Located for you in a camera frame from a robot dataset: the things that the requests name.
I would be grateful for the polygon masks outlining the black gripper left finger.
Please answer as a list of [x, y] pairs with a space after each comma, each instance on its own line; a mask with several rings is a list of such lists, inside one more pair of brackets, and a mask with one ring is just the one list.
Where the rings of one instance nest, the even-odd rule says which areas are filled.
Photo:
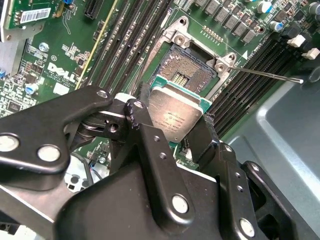
[[[34, 191], [58, 187], [71, 158], [73, 135], [67, 133], [67, 125], [79, 124], [89, 115], [107, 110], [112, 102], [107, 92], [90, 85], [2, 117], [1, 183]], [[112, 163], [119, 170], [136, 150], [156, 223], [160, 227], [190, 226], [195, 208], [164, 133], [152, 125], [140, 100], [129, 99], [124, 112], [128, 137]]]

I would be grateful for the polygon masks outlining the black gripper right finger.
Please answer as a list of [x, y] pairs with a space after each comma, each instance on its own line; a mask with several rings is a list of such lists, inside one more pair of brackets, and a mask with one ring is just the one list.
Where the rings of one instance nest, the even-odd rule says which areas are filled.
[[218, 184], [219, 231], [224, 240], [302, 240], [304, 220], [256, 163], [239, 163], [221, 142], [213, 118], [202, 116], [188, 133], [192, 160]]

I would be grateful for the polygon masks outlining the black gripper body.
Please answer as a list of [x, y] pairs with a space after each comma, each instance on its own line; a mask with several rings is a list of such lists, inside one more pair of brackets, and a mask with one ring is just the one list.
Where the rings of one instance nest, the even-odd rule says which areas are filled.
[[179, 165], [195, 207], [184, 232], [169, 234], [155, 222], [137, 163], [73, 196], [53, 227], [55, 240], [239, 240], [242, 230], [225, 223], [216, 181]]

